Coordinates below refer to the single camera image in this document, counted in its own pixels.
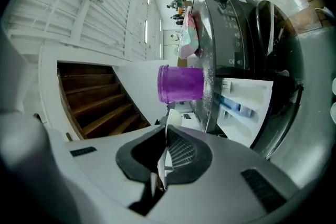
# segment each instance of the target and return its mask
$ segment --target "wooden staircase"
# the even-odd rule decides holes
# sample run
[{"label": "wooden staircase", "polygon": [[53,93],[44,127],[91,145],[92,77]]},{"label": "wooden staircase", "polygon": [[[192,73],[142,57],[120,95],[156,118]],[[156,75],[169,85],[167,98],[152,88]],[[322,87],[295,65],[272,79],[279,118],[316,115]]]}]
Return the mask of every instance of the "wooden staircase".
[{"label": "wooden staircase", "polygon": [[58,63],[62,102],[84,139],[122,134],[149,126],[112,67]]}]

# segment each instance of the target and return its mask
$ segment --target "person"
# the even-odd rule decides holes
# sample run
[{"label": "person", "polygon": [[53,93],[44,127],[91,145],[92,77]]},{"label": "person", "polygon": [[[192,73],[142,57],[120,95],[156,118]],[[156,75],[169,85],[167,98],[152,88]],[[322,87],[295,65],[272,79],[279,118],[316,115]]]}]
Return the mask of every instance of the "person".
[{"label": "person", "polygon": [[179,19],[183,19],[183,16],[181,16],[181,14],[175,14],[172,17],[170,17],[170,19],[179,20]]},{"label": "person", "polygon": [[170,36],[171,36],[171,38],[176,38],[176,39],[174,39],[174,41],[179,41],[179,40],[180,40],[179,35],[172,34],[172,35],[170,35]]},{"label": "person", "polygon": [[184,2],[182,0],[176,0],[175,1],[175,6],[177,8],[183,8],[184,7]]},{"label": "person", "polygon": [[172,3],[170,3],[169,5],[167,5],[167,8],[176,8],[176,10],[178,9],[178,7],[175,7],[175,3],[174,2],[172,2]]}]

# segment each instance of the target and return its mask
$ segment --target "vent grille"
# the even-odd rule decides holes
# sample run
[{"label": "vent grille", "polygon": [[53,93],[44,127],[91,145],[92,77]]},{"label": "vent grille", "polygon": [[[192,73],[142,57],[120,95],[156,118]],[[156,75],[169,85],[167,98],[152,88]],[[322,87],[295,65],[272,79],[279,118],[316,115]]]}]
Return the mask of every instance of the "vent grille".
[{"label": "vent grille", "polygon": [[255,169],[243,171],[242,176],[267,212],[274,211],[286,202],[283,196]]},{"label": "vent grille", "polygon": [[174,169],[191,163],[196,156],[194,146],[169,129],[167,132],[167,144]]},{"label": "vent grille", "polygon": [[73,157],[78,157],[78,156],[85,155],[85,154],[88,154],[94,151],[96,151],[96,149],[93,146],[89,146],[89,147],[81,148],[80,150],[70,151],[70,153],[72,154]]}]

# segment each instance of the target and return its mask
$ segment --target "wooden stair step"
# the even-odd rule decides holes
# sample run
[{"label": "wooden stair step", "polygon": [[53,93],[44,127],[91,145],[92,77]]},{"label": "wooden stair step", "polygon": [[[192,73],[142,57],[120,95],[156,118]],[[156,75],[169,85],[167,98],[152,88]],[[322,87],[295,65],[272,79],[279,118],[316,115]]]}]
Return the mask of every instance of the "wooden stair step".
[{"label": "wooden stair step", "polygon": [[72,112],[81,128],[126,103],[126,94],[116,94],[93,103],[82,105]]},{"label": "wooden stair step", "polygon": [[57,68],[61,76],[86,74],[113,74],[111,66],[88,65],[83,63],[59,62]]},{"label": "wooden stair step", "polygon": [[99,101],[96,101],[96,102],[93,102],[93,103],[89,103],[87,105],[82,105],[82,106],[73,110],[74,116],[78,117],[78,116],[81,116],[81,115],[83,115],[83,114],[85,114],[89,111],[92,111],[92,110],[95,110],[95,109],[100,109],[102,105],[107,105],[107,104],[110,104],[110,103],[114,102],[115,100],[123,99],[125,96],[126,96],[126,94],[120,93],[120,94],[113,95],[111,97],[107,97],[107,98],[104,98],[102,100],[99,100]]},{"label": "wooden stair step", "polygon": [[72,109],[102,100],[118,93],[120,93],[119,84],[93,86],[65,92],[69,105]]},{"label": "wooden stair step", "polygon": [[65,91],[107,85],[114,82],[113,74],[89,74],[63,76],[62,85]]},{"label": "wooden stair step", "polygon": [[117,134],[122,134],[125,132],[130,132],[133,131],[136,126],[138,120],[140,119],[139,114],[133,114],[130,117],[128,117],[123,123],[121,123],[116,129],[114,129],[110,135],[117,135]]},{"label": "wooden stair step", "polygon": [[136,127],[137,130],[147,127],[148,124],[146,121],[141,121],[140,124]]},{"label": "wooden stair step", "polygon": [[132,104],[125,104],[103,117],[90,123],[83,128],[84,135],[87,138],[96,138],[107,136],[113,130],[118,122],[122,121],[124,116],[132,110]]}]

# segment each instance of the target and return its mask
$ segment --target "purple cup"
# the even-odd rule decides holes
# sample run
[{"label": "purple cup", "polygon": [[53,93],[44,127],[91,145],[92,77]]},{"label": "purple cup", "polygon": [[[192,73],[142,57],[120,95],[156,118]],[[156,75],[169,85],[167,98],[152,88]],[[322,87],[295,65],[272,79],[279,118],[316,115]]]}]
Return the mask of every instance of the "purple cup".
[{"label": "purple cup", "polygon": [[162,103],[200,100],[203,71],[199,68],[160,66],[157,92]]}]

